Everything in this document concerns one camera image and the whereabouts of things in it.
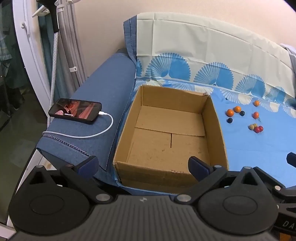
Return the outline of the red round fruit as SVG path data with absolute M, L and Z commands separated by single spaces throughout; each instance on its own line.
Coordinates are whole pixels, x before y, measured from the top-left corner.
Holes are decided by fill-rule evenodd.
M 260 133 L 260 128 L 259 128 L 258 126 L 256 126 L 256 127 L 254 128 L 254 131 L 255 131 L 256 133 Z

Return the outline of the orange fruit with stem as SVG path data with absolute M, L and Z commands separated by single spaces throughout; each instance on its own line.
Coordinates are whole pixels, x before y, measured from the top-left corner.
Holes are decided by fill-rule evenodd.
M 258 113 L 257 111 L 255 111 L 255 112 L 252 114 L 252 117 L 253 117 L 255 120 L 261 121 L 261 120 L 260 120 L 260 117 L 259 117 L 259 113 Z

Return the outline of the black smartphone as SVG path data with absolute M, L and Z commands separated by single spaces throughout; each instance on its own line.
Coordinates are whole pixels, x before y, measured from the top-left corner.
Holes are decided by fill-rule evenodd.
M 61 98 L 49 109 L 49 116 L 80 123 L 93 123 L 102 110 L 100 102 Z

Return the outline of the brown cardboard box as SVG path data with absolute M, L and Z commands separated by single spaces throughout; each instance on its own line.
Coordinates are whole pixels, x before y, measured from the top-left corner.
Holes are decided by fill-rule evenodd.
M 188 169 L 192 156 L 210 166 L 228 167 L 211 97 L 187 90 L 141 86 L 113 159 L 120 184 L 179 193 L 196 183 Z

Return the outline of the blue white patterned sheet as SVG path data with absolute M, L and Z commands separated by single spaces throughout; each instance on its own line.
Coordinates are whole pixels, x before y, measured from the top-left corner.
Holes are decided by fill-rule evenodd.
M 223 134 L 225 168 L 259 167 L 281 184 L 294 186 L 295 168 L 286 161 L 295 151 L 295 73 L 288 51 L 214 19 L 175 13 L 135 17 L 135 95 L 143 85 L 209 95 Z M 236 106 L 244 116 L 233 110 Z M 228 109 L 234 116 L 226 115 Z M 255 111 L 261 121 L 252 117 Z M 263 131 L 250 130 L 254 123 Z

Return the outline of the blue fabric sofa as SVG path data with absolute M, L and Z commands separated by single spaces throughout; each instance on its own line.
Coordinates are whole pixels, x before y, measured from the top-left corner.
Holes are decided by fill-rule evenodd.
M 72 96 L 100 102 L 107 115 L 92 124 L 55 118 L 37 144 L 37 150 L 56 169 L 96 156 L 99 169 L 94 177 L 113 186 L 115 149 L 135 95 L 137 17 L 126 20 L 123 28 L 125 48 L 109 57 Z

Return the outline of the grey patterned cloth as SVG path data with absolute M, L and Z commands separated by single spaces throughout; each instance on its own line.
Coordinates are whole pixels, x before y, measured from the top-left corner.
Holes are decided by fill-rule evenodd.
M 280 46 L 288 51 L 294 73 L 296 73 L 296 49 L 295 49 L 295 47 L 293 47 L 291 45 L 283 44 L 283 43 L 281 43 Z

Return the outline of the white door frame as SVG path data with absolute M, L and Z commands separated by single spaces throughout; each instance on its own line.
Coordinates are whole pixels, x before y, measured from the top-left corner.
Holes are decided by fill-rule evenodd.
M 36 1 L 12 1 L 16 37 L 25 69 L 42 108 L 50 102 L 50 86 L 44 61 Z

